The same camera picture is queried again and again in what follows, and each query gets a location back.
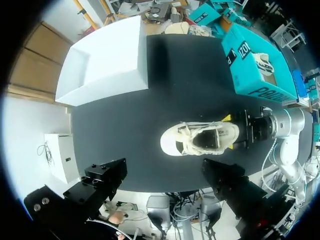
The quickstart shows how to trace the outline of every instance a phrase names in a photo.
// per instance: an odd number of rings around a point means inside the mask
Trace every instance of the robotic arm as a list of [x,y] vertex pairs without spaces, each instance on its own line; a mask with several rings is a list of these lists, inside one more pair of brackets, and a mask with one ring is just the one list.
[[299,134],[305,126],[304,112],[299,108],[271,110],[263,107],[259,117],[251,117],[244,111],[231,115],[231,122],[237,124],[240,129],[236,144],[244,143],[249,147],[257,141],[276,139],[264,163],[269,158],[279,167],[294,188],[296,203],[303,203],[307,182],[305,171],[297,158]]
[[294,188],[296,203],[306,199],[306,174],[298,162],[299,134],[305,126],[305,115],[299,108],[282,109],[271,112],[272,137],[279,141],[269,155],[270,161],[277,165]]

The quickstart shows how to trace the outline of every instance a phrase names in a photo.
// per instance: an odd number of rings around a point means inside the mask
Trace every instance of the person's hand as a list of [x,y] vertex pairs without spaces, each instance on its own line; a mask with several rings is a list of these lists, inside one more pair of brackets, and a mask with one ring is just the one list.
[[123,234],[121,234],[121,235],[118,236],[118,240],[124,240],[125,238],[126,238],[126,236],[123,235]]
[[109,217],[109,222],[112,224],[122,224],[124,222],[124,212],[123,211],[116,211]]

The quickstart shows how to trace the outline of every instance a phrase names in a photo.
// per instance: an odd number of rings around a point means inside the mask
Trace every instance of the white robotic arm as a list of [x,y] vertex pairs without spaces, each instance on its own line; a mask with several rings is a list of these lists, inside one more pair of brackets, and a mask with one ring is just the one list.
[[269,155],[270,161],[277,165],[294,188],[296,203],[306,199],[306,175],[298,162],[299,134],[305,126],[304,112],[299,108],[271,111],[268,117],[272,122],[273,138],[277,143]]

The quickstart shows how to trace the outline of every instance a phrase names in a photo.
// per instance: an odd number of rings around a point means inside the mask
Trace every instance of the teal shoe box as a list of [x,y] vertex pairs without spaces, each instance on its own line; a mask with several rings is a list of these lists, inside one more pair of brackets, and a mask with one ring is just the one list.
[[[278,103],[298,98],[293,77],[282,53],[262,37],[238,24],[232,24],[222,40],[237,94]],[[269,55],[274,68],[271,76],[262,75],[253,53]]]
[[189,15],[189,19],[199,26],[207,26],[220,17],[221,15],[208,3],[202,4]]
[[249,22],[240,12],[236,12],[233,8],[226,8],[222,15],[226,16],[231,22],[240,24],[245,27],[251,27]]

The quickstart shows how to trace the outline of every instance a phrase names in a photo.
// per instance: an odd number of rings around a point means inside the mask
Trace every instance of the white wall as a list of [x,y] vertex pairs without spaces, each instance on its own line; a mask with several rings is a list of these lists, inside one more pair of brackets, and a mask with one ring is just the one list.
[[70,133],[65,107],[5,97],[2,129],[6,173],[19,199],[45,184],[62,196],[77,182],[67,185],[52,176],[45,155],[37,155],[45,133]]
[[[88,1],[81,0],[79,2],[92,20],[98,26],[103,26],[100,18]],[[83,14],[78,14],[79,11],[73,0],[56,0],[43,12],[42,20],[75,43],[80,40],[80,35],[91,26]]]

